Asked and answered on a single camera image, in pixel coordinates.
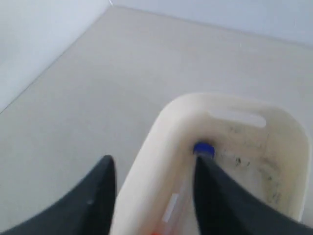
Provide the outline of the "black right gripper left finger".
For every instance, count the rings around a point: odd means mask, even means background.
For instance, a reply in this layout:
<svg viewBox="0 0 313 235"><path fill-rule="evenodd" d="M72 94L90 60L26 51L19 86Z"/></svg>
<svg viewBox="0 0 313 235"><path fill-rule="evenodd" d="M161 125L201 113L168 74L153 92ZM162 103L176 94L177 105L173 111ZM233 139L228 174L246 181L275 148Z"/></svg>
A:
<svg viewBox="0 0 313 235"><path fill-rule="evenodd" d="M5 235L108 235L115 206L115 162L105 155L65 196Z"/></svg>

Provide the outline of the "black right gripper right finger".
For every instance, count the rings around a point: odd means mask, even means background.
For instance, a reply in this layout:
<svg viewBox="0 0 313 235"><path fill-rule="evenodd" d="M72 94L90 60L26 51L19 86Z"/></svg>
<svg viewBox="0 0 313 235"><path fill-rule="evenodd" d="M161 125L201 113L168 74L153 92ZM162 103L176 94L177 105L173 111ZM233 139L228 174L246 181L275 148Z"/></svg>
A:
<svg viewBox="0 0 313 235"><path fill-rule="evenodd" d="M193 199L201 235L311 235L312 228L272 209L207 156L196 160Z"/></svg>

